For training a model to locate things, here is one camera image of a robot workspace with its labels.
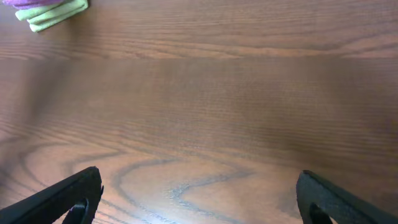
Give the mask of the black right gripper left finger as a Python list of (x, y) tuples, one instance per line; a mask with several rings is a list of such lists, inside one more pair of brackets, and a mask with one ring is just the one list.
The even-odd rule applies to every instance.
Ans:
[(97, 167), (88, 167), (17, 203), (1, 209), (1, 224), (64, 223), (91, 224), (103, 185)]

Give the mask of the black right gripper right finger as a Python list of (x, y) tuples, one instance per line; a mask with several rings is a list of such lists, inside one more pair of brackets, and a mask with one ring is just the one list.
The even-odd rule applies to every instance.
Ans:
[(345, 189), (303, 170), (296, 183), (297, 205), (304, 224), (396, 224), (397, 217)]

